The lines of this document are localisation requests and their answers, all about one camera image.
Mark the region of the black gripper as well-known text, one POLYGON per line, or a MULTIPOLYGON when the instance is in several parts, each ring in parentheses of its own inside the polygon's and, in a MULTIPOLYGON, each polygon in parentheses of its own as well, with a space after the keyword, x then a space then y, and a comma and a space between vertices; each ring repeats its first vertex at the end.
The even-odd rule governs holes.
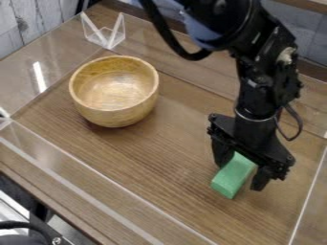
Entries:
POLYGON ((213 113, 209 116, 207 133, 211 138, 215 163, 225 167, 234 154, 241 153, 257 165, 251 190, 263 191, 271 180, 285 180, 296 159, 279 140, 282 109, 265 116, 235 116, 213 113))

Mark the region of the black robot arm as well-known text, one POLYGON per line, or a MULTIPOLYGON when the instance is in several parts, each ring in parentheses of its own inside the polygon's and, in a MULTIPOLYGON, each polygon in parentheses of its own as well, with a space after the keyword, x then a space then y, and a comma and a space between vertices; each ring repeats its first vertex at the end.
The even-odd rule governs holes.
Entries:
POLYGON ((285 179, 296 164, 278 135, 283 111, 301 98, 297 38, 261 0, 173 0, 203 49, 235 58, 239 93, 233 117, 209 116, 215 162, 225 167, 241 153, 257 164, 251 189, 285 179))

